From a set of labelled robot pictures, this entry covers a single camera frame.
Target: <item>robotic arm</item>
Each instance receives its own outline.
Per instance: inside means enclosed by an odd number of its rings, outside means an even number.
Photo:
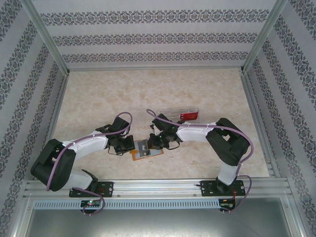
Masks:
[[[122,155],[123,153],[134,150],[133,136],[130,135],[125,137],[129,132],[129,128],[126,132],[124,131],[115,135],[106,135],[107,133],[121,131],[127,128],[128,125],[129,123],[127,121],[120,117],[116,117],[112,125],[108,124],[104,127],[97,128],[90,134],[90,138],[83,139],[79,142],[59,142],[56,139],[50,140],[33,164],[31,174],[47,185],[55,164],[55,158],[58,157],[66,146],[74,143],[62,154],[54,171],[50,189],[52,191],[57,191],[61,188],[77,187],[90,192],[95,192],[98,179],[86,170],[73,171],[73,164],[76,160],[81,159],[87,154],[107,148],[109,149],[111,146],[114,147],[117,155]]]
[[[163,114],[159,114],[158,118],[169,121]],[[223,162],[216,178],[217,189],[221,193],[226,192],[236,179],[240,159],[247,152],[250,144],[240,134],[229,130],[207,127],[207,125],[224,126],[237,131],[240,130],[226,118],[221,118],[218,122],[210,124],[178,122],[179,125],[173,125],[158,118],[152,121],[151,128],[155,131],[155,134],[150,134],[148,148],[170,149],[170,142],[177,142],[178,145],[186,141],[208,142]]]

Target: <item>damask pattern wall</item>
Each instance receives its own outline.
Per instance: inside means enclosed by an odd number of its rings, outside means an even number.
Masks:
[[[34,0],[70,69],[242,66],[276,0]]]
[[[48,135],[65,79],[18,0],[0,0],[0,237]]]
[[[316,236],[316,1],[289,0],[248,71],[270,145]]]

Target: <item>beige tabletop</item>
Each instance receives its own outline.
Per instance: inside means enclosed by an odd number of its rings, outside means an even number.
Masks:
[[[179,107],[199,107],[200,123],[228,118],[255,146],[240,174],[269,176],[237,69],[71,72],[54,138],[83,137],[128,111],[133,114],[130,134],[134,140],[145,139],[153,119],[147,108]],[[220,165],[208,143],[184,142],[138,161],[129,153],[118,157],[98,151],[76,161],[74,169],[86,169],[99,179],[182,179],[216,177]]]

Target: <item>clear plastic box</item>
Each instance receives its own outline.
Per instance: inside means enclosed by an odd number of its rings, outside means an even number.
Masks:
[[[177,122],[181,120],[181,114],[185,113],[197,113],[197,119],[188,120],[190,123],[199,123],[199,110],[198,107],[177,108],[161,110],[161,114],[164,114],[169,120]]]

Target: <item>red object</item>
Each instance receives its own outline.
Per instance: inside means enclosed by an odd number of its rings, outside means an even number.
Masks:
[[[198,112],[183,113],[180,115],[180,119],[183,121],[196,120],[198,118]]]

